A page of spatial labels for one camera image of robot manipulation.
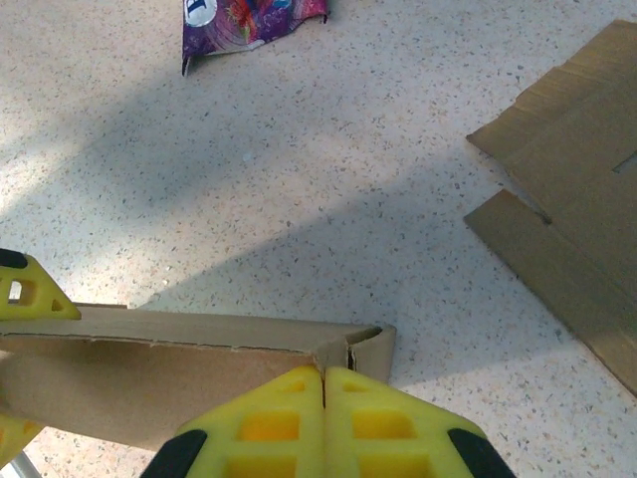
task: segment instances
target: flattened cardboard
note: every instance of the flattened cardboard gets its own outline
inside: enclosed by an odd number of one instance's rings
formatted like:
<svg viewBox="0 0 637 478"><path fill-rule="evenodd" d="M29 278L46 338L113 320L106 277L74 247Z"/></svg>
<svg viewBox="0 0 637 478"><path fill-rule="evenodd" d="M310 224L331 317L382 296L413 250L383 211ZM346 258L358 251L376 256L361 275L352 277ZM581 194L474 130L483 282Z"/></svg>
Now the flattened cardboard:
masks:
<svg viewBox="0 0 637 478"><path fill-rule="evenodd" d="M80 307L0 323L0 411L158 449L185 421L302 364L387 381L395 330Z"/></svg>
<svg viewBox="0 0 637 478"><path fill-rule="evenodd" d="M468 136L502 191L469 226L637 394L637 24L615 21Z"/></svg>

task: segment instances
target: cardboard flap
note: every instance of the cardboard flap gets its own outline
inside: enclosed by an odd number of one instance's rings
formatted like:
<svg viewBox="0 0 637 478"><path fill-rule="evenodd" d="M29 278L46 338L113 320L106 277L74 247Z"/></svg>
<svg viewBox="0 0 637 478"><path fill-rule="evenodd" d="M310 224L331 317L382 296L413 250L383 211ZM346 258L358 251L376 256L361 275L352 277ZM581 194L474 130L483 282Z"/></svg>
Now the cardboard flap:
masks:
<svg viewBox="0 0 637 478"><path fill-rule="evenodd" d="M501 191L466 218L546 306L637 393L637 300L532 209Z"/></svg>
<svg viewBox="0 0 637 478"><path fill-rule="evenodd" d="M637 25L616 20L568 62L525 90L493 122L468 136L496 159L521 149L578 103L620 81L637 65Z"/></svg>
<svg viewBox="0 0 637 478"><path fill-rule="evenodd" d="M637 24L615 21L468 136L540 214L501 193L471 228L637 391Z"/></svg>

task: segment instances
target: purple snack bag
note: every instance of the purple snack bag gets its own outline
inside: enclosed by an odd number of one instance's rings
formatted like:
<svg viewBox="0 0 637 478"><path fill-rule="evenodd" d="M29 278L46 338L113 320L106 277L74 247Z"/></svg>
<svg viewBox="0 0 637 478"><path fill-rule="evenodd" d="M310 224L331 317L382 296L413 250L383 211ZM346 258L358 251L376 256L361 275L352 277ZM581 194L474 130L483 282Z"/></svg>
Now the purple snack bag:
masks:
<svg viewBox="0 0 637 478"><path fill-rule="evenodd" d="M327 15L327 0L184 0L183 64L192 57L252 50Z"/></svg>

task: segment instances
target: black rubber tip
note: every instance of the black rubber tip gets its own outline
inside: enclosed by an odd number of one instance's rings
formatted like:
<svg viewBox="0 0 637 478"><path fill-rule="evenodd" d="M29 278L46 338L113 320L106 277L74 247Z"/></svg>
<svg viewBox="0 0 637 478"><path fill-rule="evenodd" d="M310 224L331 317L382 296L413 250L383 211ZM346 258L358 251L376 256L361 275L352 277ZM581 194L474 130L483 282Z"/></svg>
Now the black rubber tip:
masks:
<svg viewBox="0 0 637 478"><path fill-rule="evenodd" d="M494 446L482 436L461 428L447 433L474 478L516 478Z"/></svg>
<svg viewBox="0 0 637 478"><path fill-rule="evenodd" d="M21 252L0 249L0 267L25 269L28 265L29 261L27 261L27 256Z"/></svg>
<svg viewBox="0 0 637 478"><path fill-rule="evenodd" d="M207 437L190 430L166 441L139 478L186 478Z"/></svg>

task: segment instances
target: terrazzo floor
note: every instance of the terrazzo floor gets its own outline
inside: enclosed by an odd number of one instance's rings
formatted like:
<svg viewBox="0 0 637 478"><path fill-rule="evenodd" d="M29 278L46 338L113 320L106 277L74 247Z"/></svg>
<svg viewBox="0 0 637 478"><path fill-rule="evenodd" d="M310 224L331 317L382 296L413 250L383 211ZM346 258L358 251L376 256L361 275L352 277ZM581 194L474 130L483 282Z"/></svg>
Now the terrazzo floor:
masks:
<svg viewBox="0 0 637 478"><path fill-rule="evenodd" d="M464 137L634 0L331 0L180 75L178 1L0 3L2 247L74 300L391 323L393 385L520 477L637 476L637 402L465 226L503 185ZM46 430L43 476L145 451Z"/></svg>

